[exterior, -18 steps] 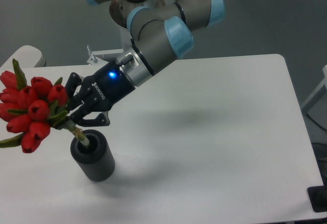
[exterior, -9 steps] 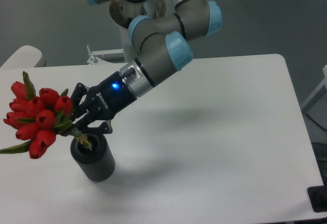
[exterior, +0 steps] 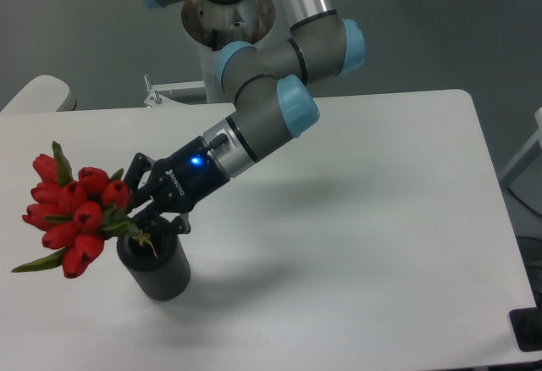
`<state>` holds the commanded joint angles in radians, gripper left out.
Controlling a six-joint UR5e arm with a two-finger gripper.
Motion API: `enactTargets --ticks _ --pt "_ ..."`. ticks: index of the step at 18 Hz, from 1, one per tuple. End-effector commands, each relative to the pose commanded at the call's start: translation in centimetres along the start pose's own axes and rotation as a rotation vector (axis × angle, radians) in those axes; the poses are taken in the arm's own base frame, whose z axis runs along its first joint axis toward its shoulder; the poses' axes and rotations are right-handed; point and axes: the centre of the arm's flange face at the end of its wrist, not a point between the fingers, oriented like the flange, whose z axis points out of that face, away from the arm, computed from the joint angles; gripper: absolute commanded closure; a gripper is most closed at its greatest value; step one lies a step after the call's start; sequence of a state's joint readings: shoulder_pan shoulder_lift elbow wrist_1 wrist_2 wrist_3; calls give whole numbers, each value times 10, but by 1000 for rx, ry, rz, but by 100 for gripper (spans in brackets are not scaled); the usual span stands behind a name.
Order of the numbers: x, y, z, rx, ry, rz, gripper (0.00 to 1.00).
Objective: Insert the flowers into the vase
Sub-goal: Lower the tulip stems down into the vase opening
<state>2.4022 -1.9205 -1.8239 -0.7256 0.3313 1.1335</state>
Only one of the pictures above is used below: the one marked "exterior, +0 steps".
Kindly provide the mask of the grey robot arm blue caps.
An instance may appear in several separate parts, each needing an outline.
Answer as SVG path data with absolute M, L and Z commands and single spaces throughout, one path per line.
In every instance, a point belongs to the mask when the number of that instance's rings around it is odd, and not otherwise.
M 188 0 L 144 0 L 160 8 Z M 170 157 L 137 154 L 125 176 L 136 215 L 131 234 L 178 235 L 203 198 L 318 121 L 307 86 L 357 69 L 366 57 L 358 24 L 332 0 L 281 0 L 288 40 L 254 45 L 255 0 L 202 0 L 200 23 L 218 51 L 215 75 L 235 111 Z

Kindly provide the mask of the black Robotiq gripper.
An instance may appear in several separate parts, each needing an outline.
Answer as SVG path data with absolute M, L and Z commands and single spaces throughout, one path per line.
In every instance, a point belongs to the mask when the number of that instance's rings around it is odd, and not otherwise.
M 191 233 L 189 213 L 195 205 L 230 178 L 210 155 L 211 146 L 198 136 L 167 158 L 153 160 L 138 152 L 124 177 L 130 205 L 145 207 L 133 224 L 148 234 Z M 176 213 L 166 219 L 162 213 Z

